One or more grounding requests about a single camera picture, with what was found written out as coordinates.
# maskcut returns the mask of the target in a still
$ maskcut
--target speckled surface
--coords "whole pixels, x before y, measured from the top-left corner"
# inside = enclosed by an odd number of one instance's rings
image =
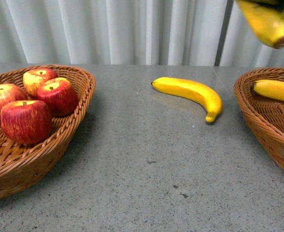
[[[251,68],[79,66],[97,78],[90,108],[54,169],[0,199],[0,232],[284,231],[284,171],[233,93]],[[214,88],[221,117],[208,125],[202,106],[154,90],[160,76]]]

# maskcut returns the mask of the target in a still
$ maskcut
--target apple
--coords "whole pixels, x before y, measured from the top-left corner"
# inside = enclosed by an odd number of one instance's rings
[[[0,84],[0,114],[3,106],[18,100],[27,100],[27,94],[21,87],[15,84]]]
[[[52,131],[51,110],[39,100],[10,102],[1,110],[1,128],[14,142],[36,144]]]
[[[37,97],[49,106],[53,116],[64,116],[73,112],[79,102],[71,82],[63,77],[42,84],[37,90]]]
[[[48,68],[32,69],[24,73],[23,83],[25,90],[32,97],[37,97],[37,90],[46,81],[57,78],[56,71]]]

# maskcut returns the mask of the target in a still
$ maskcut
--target curtain fold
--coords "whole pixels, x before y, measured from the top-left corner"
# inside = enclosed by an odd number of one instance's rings
[[[0,0],[0,62],[284,67],[228,1]]]

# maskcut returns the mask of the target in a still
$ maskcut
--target yellow banana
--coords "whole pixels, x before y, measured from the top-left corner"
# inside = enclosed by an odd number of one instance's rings
[[[254,1],[257,3],[264,3],[264,4],[269,4],[269,5],[279,5],[280,1],[278,0],[248,0],[248,1]]]
[[[207,122],[215,121],[223,109],[220,96],[212,88],[192,80],[160,77],[151,85],[159,92],[190,99],[202,105],[206,111]]]
[[[262,43],[276,49],[284,47],[284,10],[281,12],[248,0],[236,2]]]
[[[250,89],[264,97],[284,101],[284,81],[257,80],[251,83]]]

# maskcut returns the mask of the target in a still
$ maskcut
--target wicker basket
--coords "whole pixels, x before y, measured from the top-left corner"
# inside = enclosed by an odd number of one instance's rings
[[[78,125],[85,116],[93,96],[96,80],[79,67],[61,65],[32,66],[0,75],[1,83],[14,83],[23,88],[23,74],[46,67],[59,77],[67,78],[78,94],[79,105],[66,117],[53,118],[51,135],[35,145],[22,145],[7,139],[0,128],[0,198],[25,190],[40,181],[66,151]]]
[[[234,93],[248,126],[284,170],[284,102],[262,97],[250,90],[250,83],[260,79],[284,81],[284,68],[247,72],[235,82]]]

